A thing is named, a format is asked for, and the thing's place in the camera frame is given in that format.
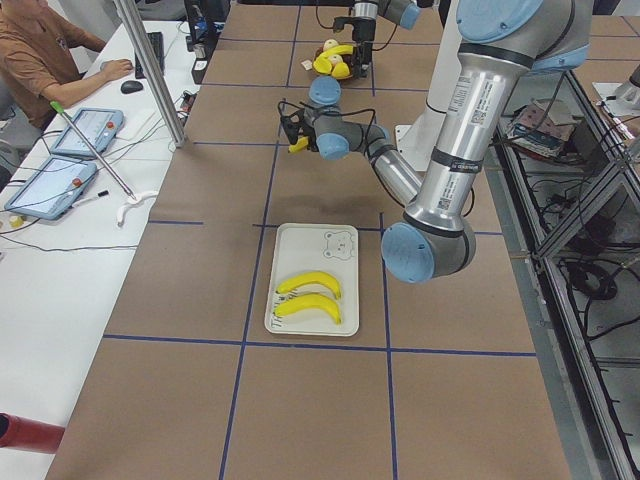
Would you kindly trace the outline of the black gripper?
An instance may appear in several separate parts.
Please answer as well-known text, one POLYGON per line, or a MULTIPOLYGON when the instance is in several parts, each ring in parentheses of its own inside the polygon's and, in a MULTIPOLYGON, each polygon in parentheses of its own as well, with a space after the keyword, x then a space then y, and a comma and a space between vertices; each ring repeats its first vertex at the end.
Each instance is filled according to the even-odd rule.
POLYGON ((372 62, 375 19, 370 17, 353 17, 352 26, 352 40, 357 44, 357 73, 359 77, 367 77, 372 62))
POLYGON ((304 113, 299 115, 299 132, 298 138, 301 136, 309 137, 309 148, 312 152, 318 152, 317 137, 312 122, 305 116, 304 113))

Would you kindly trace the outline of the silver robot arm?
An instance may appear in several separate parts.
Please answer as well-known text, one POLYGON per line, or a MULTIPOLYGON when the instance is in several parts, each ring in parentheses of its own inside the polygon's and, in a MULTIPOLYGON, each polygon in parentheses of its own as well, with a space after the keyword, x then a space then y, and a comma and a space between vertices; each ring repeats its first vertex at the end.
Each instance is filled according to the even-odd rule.
POLYGON ((462 209, 518 80, 530 72, 570 70, 586 59, 590 1, 458 1, 447 22, 458 29, 461 65, 424 174, 418 174, 372 124, 345 120, 334 78, 313 80, 302 123, 310 148, 327 160, 359 152, 403 205, 401 222, 382 239, 382 256, 399 280, 422 283, 464 269, 475 236, 462 209))
POLYGON ((410 0, 355 1, 350 17, 353 26, 352 40, 355 42, 354 76, 366 78, 369 74, 378 17, 411 30, 420 13, 418 5, 410 0))

